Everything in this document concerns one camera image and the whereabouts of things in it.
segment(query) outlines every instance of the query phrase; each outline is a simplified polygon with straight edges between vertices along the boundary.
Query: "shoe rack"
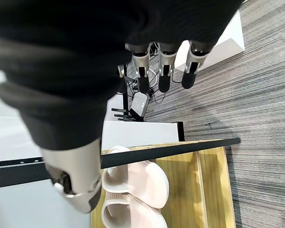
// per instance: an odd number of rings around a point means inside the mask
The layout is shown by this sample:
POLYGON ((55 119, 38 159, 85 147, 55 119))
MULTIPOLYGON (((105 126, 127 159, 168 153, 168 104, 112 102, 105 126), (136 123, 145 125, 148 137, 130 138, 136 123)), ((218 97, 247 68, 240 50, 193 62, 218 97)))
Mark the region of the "shoe rack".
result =
MULTIPOLYGON (((199 142, 165 143, 130 149, 199 142)), ((169 180, 169 198, 161 209, 169 228, 236 228, 224 147, 158 158, 156 163, 169 180)), ((91 213, 92 228, 104 228, 101 221, 104 193, 103 190, 98 206, 91 213)))

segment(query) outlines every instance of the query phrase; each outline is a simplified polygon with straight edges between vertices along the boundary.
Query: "gray carpet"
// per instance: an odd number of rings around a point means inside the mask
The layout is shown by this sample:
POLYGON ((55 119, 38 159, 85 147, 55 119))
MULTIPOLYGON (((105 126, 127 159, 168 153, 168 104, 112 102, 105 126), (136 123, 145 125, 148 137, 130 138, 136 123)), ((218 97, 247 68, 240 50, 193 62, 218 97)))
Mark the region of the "gray carpet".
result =
POLYGON ((199 72, 192 89, 172 84, 145 120, 183 121, 186 140, 240 137, 228 150, 237 227, 285 228, 285 0, 250 0, 240 14, 246 51, 199 72))

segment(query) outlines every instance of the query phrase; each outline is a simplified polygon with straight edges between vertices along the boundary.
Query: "slipper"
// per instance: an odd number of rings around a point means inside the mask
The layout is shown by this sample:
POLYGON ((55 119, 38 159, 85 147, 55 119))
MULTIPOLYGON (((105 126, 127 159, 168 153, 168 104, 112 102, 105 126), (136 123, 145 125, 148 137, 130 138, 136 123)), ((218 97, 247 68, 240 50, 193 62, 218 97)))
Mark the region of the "slipper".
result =
POLYGON ((160 212, 128 193, 105 193, 101 219, 106 228, 167 228, 160 212))
MULTIPOLYGON (((130 151, 115 146, 110 153, 130 151)), ((130 193, 153 208, 163 208, 169 196, 169 182, 165 172, 154 162, 140 161, 105 169, 102 186, 108 192, 130 193)))

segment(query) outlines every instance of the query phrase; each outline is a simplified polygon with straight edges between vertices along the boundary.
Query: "cable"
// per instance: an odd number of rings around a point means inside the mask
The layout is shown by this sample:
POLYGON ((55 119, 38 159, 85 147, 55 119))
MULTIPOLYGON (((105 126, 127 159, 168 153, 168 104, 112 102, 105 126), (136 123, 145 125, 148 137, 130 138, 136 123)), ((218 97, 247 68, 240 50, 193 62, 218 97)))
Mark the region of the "cable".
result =
POLYGON ((155 94, 154 94, 154 101, 155 101, 157 104, 160 104, 160 103, 165 99, 165 96, 166 96, 166 93, 163 94, 162 100, 161 100, 160 102, 157 102, 157 101, 156 101, 156 96, 155 96, 155 94))
POLYGON ((157 83, 157 74, 158 74, 158 72, 155 73, 155 71, 152 70, 151 68, 149 68, 149 70, 152 71, 152 73, 154 74, 154 77, 153 77, 152 80, 149 82, 150 87, 153 87, 153 86, 155 86, 156 83, 157 83), (154 83, 153 85, 151 85, 151 82, 154 80, 154 78, 156 78, 156 81, 155 81, 155 83, 154 83))
POLYGON ((174 76, 174 73, 172 74, 172 82, 181 83, 181 82, 174 81, 174 80, 173 80, 173 76, 174 76))
POLYGON ((129 86, 129 89, 131 90, 132 96, 134 96, 134 92, 133 92, 133 90, 131 89, 130 84, 129 84, 128 81, 127 81, 127 84, 128 84, 128 86, 129 86))
POLYGON ((159 48, 158 48, 158 46, 157 46, 157 43, 156 43, 156 42, 154 42, 154 45, 156 46, 157 50, 159 50, 159 48))
MULTIPOLYGON (((120 93, 117 93, 118 95, 125 95, 125 94, 120 94, 120 93)), ((133 96, 130 96, 130 95, 127 95, 128 97, 132 97, 133 98, 133 96)))

